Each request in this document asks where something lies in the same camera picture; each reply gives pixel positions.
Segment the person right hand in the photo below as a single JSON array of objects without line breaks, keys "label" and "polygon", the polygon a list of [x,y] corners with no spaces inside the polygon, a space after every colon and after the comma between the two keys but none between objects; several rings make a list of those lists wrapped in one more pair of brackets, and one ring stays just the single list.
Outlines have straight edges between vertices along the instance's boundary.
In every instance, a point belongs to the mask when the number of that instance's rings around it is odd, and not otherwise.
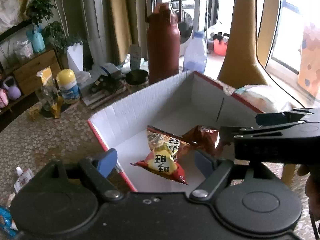
[{"label": "person right hand", "polygon": [[307,165],[300,165],[298,169],[299,176],[310,174],[305,184],[305,194],[309,198],[309,209],[313,214],[314,220],[319,221],[319,178],[315,176],[313,171]]}]

